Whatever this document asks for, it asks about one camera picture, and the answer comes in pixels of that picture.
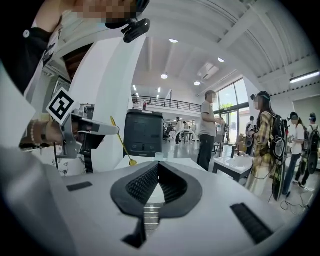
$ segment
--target bracelet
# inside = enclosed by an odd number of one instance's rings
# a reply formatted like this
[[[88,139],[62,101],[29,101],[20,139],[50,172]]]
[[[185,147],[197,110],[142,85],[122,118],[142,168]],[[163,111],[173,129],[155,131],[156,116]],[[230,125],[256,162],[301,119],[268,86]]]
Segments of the bracelet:
[[[34,121],[34,122],[32,123],[32,125],[31,125],[30,135],[31,135],[32,143],[33,143],[35,146],[39,147],[39,146],[41,146],[41,144],[36,143],[36,142],[35,142],[35,137],[34,137],[34,129],[35,129],[35,124],[36,124],[36,122],[37,122],[37,121]]]

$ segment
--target dark pants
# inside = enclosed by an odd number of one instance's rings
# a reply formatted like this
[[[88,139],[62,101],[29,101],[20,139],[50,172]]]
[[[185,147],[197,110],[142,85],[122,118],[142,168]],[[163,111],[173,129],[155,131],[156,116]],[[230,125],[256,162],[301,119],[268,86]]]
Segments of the dark pants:
[[[301,167],[301,168],[305,168],[308,162],[307,162],[304,158],[302,158],[301,161],[305,161],[305,162],[302,163],[302,164],[300,164],[300,167]],[[295,175],[295,180],[296,180],[297,182],[299,181],[300,176],[301,176],[301,169],[299,168],[298,172],[297,172],[296,175]],[[301,184],[302,184],[303,186],[306,185],[309,176],[310,176],[310,173],[309,173],[308,168],[307,168],[307,169],[304,171],[304,176],[303,176],[303,179],[302,179],[302,182],[301,182]]]
[[[246,152],[245,152],[245,153],[246,153],[247,155],[251,156],[252,149],[254,148],[254,145],[255,145],[255,140],[253,140],[251,146],[246,149]]]
[[[180,133],[177,134],[177,136],[175,137],[175,144],[179,144],[179,138],[180,138]]]
[[[212,157],[212,150],[214,149],[215,137],[209,135],[200,135],[200,150],[196,163],[200,165],[207,172],[209,171],[209,164]]]
[[[288,171],[286,172],[286,175],[285,175],[285,180],[284,180],[284,185],[282,190],[283,195],[286,195],[289,192],[290,184],[292,182],[292,178],[294,177],[297,161],[299,160],[300,156],[301,154],[293,154],[291,156],[291,162],[290,162]]]

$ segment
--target backpack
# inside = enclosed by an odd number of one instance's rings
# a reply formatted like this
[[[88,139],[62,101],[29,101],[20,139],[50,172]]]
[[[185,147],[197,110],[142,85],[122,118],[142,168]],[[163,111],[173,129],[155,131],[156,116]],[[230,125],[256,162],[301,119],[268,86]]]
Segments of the backpack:
[[[312,132],[309,136],[309,153],[317,153],[320,143],[320,133],[319,133],[319,127],[317,126],[316,129],[310,126],[312,129]]]
[[[273,140],[270,140],[270,153],[273,155],[277,164],[285,159],[286,130],[285,123],[280,115],[276,115],[272,128]]]
[[[224,132],[227,132],[229,130],[229,125],[226,123],[224,126]]]
[[[320,143],[320,134],[318,126],[314,129],[311,125],[312,132],[309,137],[309,148],[307,151],[307,169],[310,174],[314,174],[318,164],[318,148]]]
[[[307,152],[309,149],[309,133],[307,132],[307,128],[303,127],[304,129],[304,142],[302,144],[302,151]]]

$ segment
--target spoon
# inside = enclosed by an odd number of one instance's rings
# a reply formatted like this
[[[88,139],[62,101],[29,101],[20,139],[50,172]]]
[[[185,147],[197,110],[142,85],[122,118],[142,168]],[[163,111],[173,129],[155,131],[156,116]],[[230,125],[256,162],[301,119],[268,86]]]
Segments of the spoon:
[[[117,126],[117,125],[116,125],[116,122],[115,122],[115,120],[114,120],[114,118],[113,118],[112,116],[110,116],[110,119],[111,119],[111,123],[112,123],[112,125],[113,125],[113,126]],[[130,155],[129,155],[129,153],[128,153],[128,151],[127,151],[126,147],[125,147],[125,144],[123,143],[123,141],[122,141],[122,139],[121,139],[121,137],[120,137],[119,133],[118,133],[117,135],[118,135],[118,138],[119,138],[119,140],[120,140],[120,142],[121,142],[121,144],[122,144],[122,146],[123,146],[123,148],[124,148],[124,151],[126,152],[127,156],[128,156],[128,157],[129,157],[129,159],[130,159],[130,161],[129,161],[129,165],[130,165],[130,166],[135,166],[135,165],[137,165],[137,164],[138,164],[138,163],[137,163],[137,161],[136,161],[136,160],[131,159],[131,157],[130,157]]]

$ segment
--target plaid shirt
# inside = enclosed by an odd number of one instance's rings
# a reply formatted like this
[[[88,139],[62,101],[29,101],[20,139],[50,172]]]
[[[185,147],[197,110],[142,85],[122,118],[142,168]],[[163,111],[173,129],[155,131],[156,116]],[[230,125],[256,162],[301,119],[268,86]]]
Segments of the plaid shirt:
[[[268,153],[269,140],[274,139],[272,136],[272,128],[274,126],[274,122],[275,119],[269,112],[263,112],[261,114],[259,131],[254,134],[255,153],[252,169],[252,172],[254,174],[257,172],[257,168],[271,168],[274,165],[275,160],[272,155]],[[267,153],[261,156],[261,151],[265,151]]]

